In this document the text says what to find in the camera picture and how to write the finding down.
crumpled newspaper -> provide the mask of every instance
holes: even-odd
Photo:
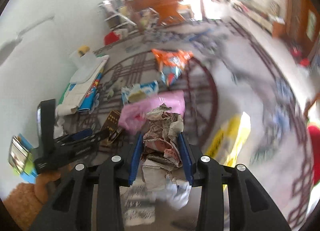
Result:
[[[162,104],[146,114],[150,130],[143,136],[142,173],[149,191],[165,189],[166,176],[182,166],[177,137],[183,131],[183,119],[170,110]]]

